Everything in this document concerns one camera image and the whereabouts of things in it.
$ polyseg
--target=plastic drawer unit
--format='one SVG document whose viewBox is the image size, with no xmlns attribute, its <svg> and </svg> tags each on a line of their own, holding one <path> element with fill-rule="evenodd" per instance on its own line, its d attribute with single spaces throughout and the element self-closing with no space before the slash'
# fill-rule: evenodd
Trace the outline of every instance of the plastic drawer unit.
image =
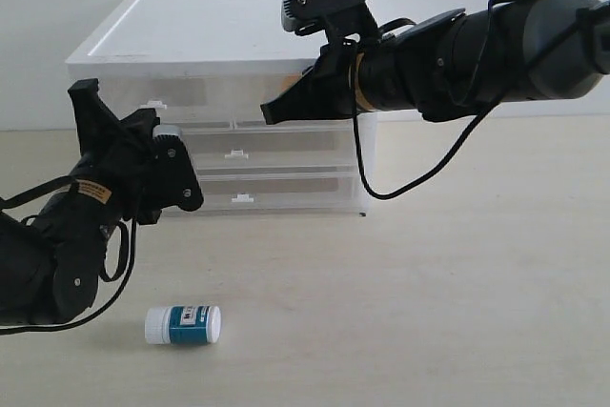
<svg viewBox="0 0 610 407">
<path fill-rule="evenodd" d="M 281 0 L 124 0 L 68 58 L 73 80 L 98 78 L 123 117 L 155 107 L 178 125 L 205 202 L 200 213 L 366 213 L 352 121 L 265 124 L 260 104 L 311 66 L 324 34 L 296 37 Z M 376 115 L 359 117 L 367 174 Z M 183 214 L 168 209 L 165 214 Z"/>
</svg>

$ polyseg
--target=white bottle cap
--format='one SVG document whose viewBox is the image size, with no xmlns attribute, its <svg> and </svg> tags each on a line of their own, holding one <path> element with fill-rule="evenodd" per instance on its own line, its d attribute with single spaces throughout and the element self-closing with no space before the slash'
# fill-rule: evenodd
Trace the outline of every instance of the white bottle cap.
<svg viewBox="0 0 610 407">
<path fill-rule="evenodd" d="M 172 307 L 153 307 L 146 314 L 144 337 L 147 343 L 163 345 L 170 342 L 170 315 Z"/>
<path fill-rule="evenodd" d="M 206 326 L 206 336 L 208 343 L 216 343 L 220 338 L 220 328 L 222 327 L 222 315 L 220 309 L 213 305 L 208 309 L 208 323 Z"/>
</svg>

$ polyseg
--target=blue label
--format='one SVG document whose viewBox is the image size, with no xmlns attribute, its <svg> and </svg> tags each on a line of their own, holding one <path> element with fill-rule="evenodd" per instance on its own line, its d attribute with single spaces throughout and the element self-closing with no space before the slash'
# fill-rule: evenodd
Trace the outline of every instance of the blue label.
<svg viewBox="0 0 610 407">
<path fill-rule="evenodd" d="M 208 306 L 173 307 L 170 314 L 170 342 L 187 345 L 208 343 Z"/>
</svg>

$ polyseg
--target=beige tabletop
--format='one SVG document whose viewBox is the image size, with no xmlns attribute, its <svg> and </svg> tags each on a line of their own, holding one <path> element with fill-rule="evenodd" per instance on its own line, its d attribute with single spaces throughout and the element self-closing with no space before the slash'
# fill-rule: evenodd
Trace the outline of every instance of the beige tabletop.
<svg viewBox="0 0 610 407">
<path fill-rule="evenodd" d="M 383 124 L 375 185 L 433 166 L 463 126 Z M 610 117 L 494 119 L 446 172 L 366 217 L 143 228 L 105 315 L 0 337 L 0 405 L 605 407 L 608 133 Z M 2 133 L 0 194 L 76 159 L 74 132 Z M 220 306 L 217 344 L 146 344 L 149 307 L 192 303 Z"/>
</svg>

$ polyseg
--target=small bottle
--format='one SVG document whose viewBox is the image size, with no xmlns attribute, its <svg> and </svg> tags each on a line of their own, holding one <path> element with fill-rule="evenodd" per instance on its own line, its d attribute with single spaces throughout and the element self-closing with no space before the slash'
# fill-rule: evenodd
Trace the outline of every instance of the small bottle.
<svg viewBox="0 0 610 407">
<path fill-rule="evenodd" d="M 221 321 L 216 306 L 153 307 L 146 314 L 144 335 L 153 345 L 206 345 L 218 341 Z"/>
</svg>

